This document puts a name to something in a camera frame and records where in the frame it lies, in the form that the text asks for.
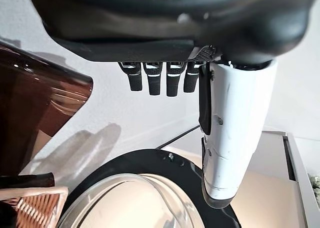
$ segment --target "woven copper basket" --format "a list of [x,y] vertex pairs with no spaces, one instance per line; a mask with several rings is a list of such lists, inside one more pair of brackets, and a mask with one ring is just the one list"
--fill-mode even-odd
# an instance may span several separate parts
[[0,189],[0,200],[17,212],[16,227],[55,227],[68,196],[66,187]]

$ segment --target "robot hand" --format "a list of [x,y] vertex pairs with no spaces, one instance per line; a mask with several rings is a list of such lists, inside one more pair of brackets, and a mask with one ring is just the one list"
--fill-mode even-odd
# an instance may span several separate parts
[[263,128],[273,60],[303,38],[314,0],[32,2],[57,43],[91,61],[121,62],[132,90],[142,88],[141,63],[152,95],[160,93],[163,62],[168,96],[186,66],[185,92],[199,73],[202,190],[212,207],[228,205]]

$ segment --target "black ring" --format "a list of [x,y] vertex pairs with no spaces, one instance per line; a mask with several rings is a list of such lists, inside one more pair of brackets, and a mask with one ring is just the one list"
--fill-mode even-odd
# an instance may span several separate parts
[[202,170],[191,161],[170,152],[144,149],[121,155],[90,174],[65,202],[62,213],[88,188],[102,179],[121,173],[150,173],[168,178],[176,183],[196,206],[205,227],[241,227],[230,205],[223,209],[209,207],[202,194]]

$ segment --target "black robotic finger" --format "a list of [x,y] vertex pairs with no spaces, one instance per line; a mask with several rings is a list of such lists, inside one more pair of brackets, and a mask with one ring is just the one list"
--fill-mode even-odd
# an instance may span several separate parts
[[161,62],[143,63],[143,69],[148,77],[150,95],[160,94],[162,65]]
[[183,62],[168,62],[166,64],[166,95],[168,97],[177,96],[180,76],[186,65],[187,63]]
[[122,71],[128,75],[131,91],[141,91],[141,63],[119,62],[119,65]]
[[199,78],[199,67],[204,64],[204,62],[188,62],[183,84],[185,93],[193,93],[195,91]]

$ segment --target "brown translucent panel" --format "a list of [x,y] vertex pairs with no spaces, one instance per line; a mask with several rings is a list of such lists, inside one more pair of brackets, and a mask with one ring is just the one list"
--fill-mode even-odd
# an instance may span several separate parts
[[91,77],[0,43],[0,175],[18,174],[92,88]]

